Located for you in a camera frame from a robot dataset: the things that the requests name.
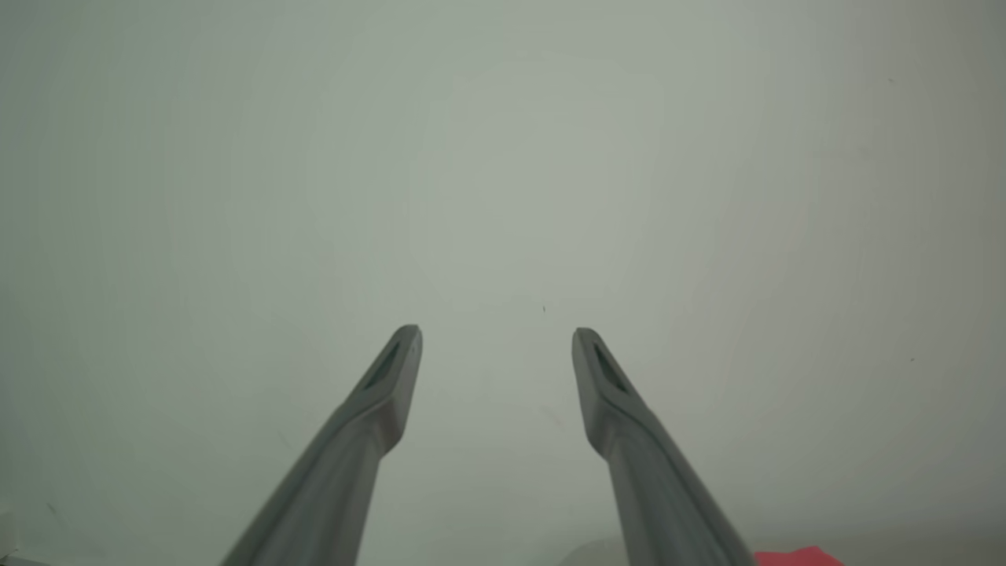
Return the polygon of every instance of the red cloth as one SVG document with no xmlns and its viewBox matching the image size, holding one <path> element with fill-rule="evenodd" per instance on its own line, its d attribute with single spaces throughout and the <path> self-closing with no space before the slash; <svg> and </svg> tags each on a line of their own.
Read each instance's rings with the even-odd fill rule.
<svg viewBox="0 0 1006 566">
<path fill-rule="evenodd" d="M 760 566 L 842 566 L 833 556 L 816 546 L 794 552 L 756 552 Z"/>
</svg>

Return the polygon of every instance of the dark mark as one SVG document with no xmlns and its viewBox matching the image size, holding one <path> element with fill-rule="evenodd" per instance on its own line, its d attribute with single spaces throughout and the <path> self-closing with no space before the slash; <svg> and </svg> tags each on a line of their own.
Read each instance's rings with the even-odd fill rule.
<svg viewBox="0 0 1006 566">
<path fill-rule="evenodd" d="M 283 442 L 284 446 L 286 446 L 287 448 L 290 448 L 291 450 L 294 449 L 294 447 L 291 446 L 290 442 L 287 440 L 287 437 L 284 436 L 282 432 L 280 432 L 280 429 L 276 429 L 276 435 L 280 437 L 280 442 Z"/>
<path fill-rule="evenodd" d="M 565 427 L 562 426 L 562 419 L 560 419 L 558 415 L 553 413 L 551 409 L 549 409 L 548 407 L 540 407 L 540 409 L 541 412 L 544 413 L 545 416 L 548 417 L 550 421 L 555 423 L 555 426 L 557 426 L 559 430 L 565 430 Z"/>
<path fill-rule="evenodd" d="M 48 502 L 46 502 L 45 507 L 49 508 L 49 513 L 52 514 L 52 518 L 55 519 L 56 524 L 59 525 L 59 528 L 65 531 L 66 523 L 62 520 L 62 517 L 59 517 L 59 512 L 56 511 L 56 508 L 54 508 L 52 504 Z"/>
</svg>

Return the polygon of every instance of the gray background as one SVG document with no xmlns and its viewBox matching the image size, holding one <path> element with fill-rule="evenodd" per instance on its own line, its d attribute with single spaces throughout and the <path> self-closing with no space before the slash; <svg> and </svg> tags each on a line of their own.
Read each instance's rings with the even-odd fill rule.
<svg viewBox="0 0 1006 566">
<path fill-rule="evenodd" d="M 214 564 L 407 323 L 362 565 L 551 566 L 619 532 L 577 326 L 756 548 L 1001 537 L 1004 25 L 968 0 L 4 2 L 25 556 Z"/>
</svg>

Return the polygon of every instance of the white surface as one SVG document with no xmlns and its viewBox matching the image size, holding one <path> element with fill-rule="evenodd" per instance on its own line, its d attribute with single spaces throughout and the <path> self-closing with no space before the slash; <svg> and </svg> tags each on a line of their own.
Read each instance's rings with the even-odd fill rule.
<svg viewBox="0 0 1006 566">
<path fill-rule="evenodd" d="M 3 3 L 26 550 L 215 563 L 405 323 L 426 354 L 362 565 L 550 566 L 618 532 L 576 326 L 751 540 L 1001 533 L 1004 18 Z"/>
</svg>

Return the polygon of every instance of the red object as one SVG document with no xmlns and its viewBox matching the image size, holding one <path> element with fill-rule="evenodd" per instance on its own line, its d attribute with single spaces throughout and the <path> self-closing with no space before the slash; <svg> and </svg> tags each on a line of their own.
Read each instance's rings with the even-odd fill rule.
<svg viewBox="0 0 1006 566">
<path fill-rule="evenodd" d="M 793 552 L 756 552 L 760 566 L 842 566 L 834 556 L 816 546 Z"/>
</svg>

